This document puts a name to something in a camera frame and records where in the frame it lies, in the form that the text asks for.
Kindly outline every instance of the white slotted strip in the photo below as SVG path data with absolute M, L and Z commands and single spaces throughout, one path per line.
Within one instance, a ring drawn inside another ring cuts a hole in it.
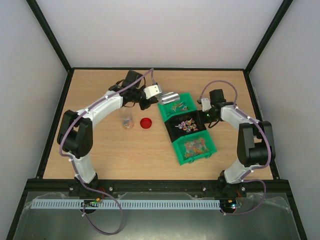
M 124 210 L 219 210 L 219 200 L 118 200 Z M 82 209 L 84 200 L 35 199 L 32 209 Z M 106 199 L 87 209 L 118 209 L 115 201 Z

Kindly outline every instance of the pile of candy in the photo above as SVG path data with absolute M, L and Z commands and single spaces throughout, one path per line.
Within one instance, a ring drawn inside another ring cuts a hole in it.
M 187 133 L 191 133 L 191 130 L 198 131 L 197 124 L 195 124 L 195 120 L 192 118 L 187 121 L 182 121 L 178 126 L 175 126 L 176 128 L 182 129 L 186 131 Z
M 171 114 L 175 114 L 175 113 L 179 113 L 179 112 L 184 112 L 184 111 L 188 111 L 189 108 L 187 105 L 185 105 L 185 103 L 179 102 L 179 103 L 175 103 L 174 105 L 171 106 L 171 111 L 167 114 L 167 116 L 171 115 Z
M 184 153 L 184 157 L 186 159 L 198 156 L 201 154 L 205 154 L 209 152 L 209 149 L 206 146 L 205 139 L 203 137 L 199 137 L 193 141 L 188 141 L 184 144 L 186 152 Z

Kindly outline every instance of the white wall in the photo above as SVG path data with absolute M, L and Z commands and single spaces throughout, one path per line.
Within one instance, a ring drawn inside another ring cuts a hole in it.
M 38 0 L 72 67 L 245 68 L 282 0 Z
M 66 79 L 25 0 L 0 7 L 0 239 L 34 178 Z
M 310 240 L 320 219 L 319 9 L 318 0 L 293 1 L 250 75 Z

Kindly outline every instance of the green container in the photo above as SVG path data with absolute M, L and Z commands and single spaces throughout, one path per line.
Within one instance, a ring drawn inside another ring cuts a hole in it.
M 177 104 L 182 102 L 184 106 L 187 106 L 188 110 L 183 110 L 182 107 L 176 107 L 175 111 L 172 109 L 173 106 L 176 106 Z M 173 116 L 197 110 L 197 107 L 194 101 L 192 100 L 190 93 L 188 92 L 180 94 L 179 101 L 168 103 L 165 105 L 161 105 L 160 103 L 158 103 L 158 107 L 160 109 L 160 113 L 164 121 L 167 121 L 169 118 Z
M 205 142 L 205 146 L 208 149 L 208 151 L 204 154 L 199 154 L 197 156 L 185 156 L 185 153 L 187 152 L 185 143 L 190 143 L 194 140 L 198 140 L 199 138 L 203 138 Z M 175 150 L 175 153 L 178 157 L 180 165 L 185 164 L 185 163 L 193 163 L 194 160 L 197 159 L 202 159 L 202 158 L 208 158 L 210 157 L 213 153 L 217 152 L 217 148 L 214 145 L 210 134 L 207 130 L 196 132 L 193 134 L 189 134 L 186 136 L 182 136 L 178 138 L 176 141 L 172 143 L 173 148 Z

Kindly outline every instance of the red lid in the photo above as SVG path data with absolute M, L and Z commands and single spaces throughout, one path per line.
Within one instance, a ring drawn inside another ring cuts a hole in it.
M 141 127 L 142 127 L 143 129 L 148 129 L 148 128 L 151 127 L 152 121 L 151 121 L 150 118 L 145 117 L 145 118 L 142 118 L 142 119 L 141 119 L 140 125 L 141 125 Z

